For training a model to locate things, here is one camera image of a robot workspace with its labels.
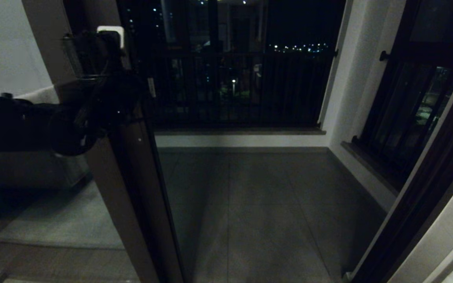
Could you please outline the black metal balcony railing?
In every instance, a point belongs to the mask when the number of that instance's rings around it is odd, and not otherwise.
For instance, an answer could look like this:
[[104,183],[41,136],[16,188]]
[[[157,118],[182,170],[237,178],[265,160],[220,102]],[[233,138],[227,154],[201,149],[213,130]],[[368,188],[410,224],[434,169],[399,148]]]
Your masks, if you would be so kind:
[[337,54],[325,45],[157,53],[144,109],[160,129],[319,128]]

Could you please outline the grey rug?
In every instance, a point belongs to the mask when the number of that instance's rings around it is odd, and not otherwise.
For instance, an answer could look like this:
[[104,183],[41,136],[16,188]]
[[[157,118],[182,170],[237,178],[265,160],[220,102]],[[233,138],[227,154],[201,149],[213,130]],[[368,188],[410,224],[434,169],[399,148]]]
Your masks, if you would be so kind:
[[0,231],[0,242],[124,249],[95,181],[30,205]]

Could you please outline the brown balcony ledge cap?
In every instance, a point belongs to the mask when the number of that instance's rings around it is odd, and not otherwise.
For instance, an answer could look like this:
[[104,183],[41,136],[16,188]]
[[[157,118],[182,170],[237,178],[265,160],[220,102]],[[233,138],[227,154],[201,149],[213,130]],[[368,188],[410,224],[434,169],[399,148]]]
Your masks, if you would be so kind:
[[327,131],[317,128],[185,128],[157,129],[158,136],[324,136]]

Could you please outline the brown window sill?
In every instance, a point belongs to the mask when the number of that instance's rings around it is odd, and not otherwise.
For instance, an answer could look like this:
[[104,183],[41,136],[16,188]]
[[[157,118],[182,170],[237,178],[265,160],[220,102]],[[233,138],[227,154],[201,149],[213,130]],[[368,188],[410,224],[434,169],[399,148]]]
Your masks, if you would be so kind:
[[400,183],[395,179],[395,176],[386,168],[380,161],[370,156],[362,150],[358,145],[346,141],[341,142],[341,147],[351,154],[356,161],[361,163],[374,177],[376,177],[389,192],[395,197],[400,193]]

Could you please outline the dark brown door jamb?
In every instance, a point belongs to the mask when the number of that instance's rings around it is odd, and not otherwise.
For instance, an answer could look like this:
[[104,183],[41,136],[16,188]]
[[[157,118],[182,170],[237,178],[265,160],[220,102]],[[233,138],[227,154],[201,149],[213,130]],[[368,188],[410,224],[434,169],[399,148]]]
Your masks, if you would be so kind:
[[388,283],[453,196],[453,93],[349,283]]

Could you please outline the brown fixed door frame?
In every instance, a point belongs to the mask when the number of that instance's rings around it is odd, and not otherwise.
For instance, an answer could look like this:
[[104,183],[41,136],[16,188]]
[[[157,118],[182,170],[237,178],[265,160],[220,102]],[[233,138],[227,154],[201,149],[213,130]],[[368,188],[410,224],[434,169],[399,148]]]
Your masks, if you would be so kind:
[[[61,38],[73,32],[68,5],[64,0],[22,0],[31,30],[48,75],[61,103],[74,102],[82,95],[83,82],[64,50]],[[138,186],[131,182],[132,172],[122,161],[119,130],[115,136],[99,139],[86,153],[87,163],[111,220],[141,283],[160,283],[158,271],[144,238],[140,198],[133,194]]]

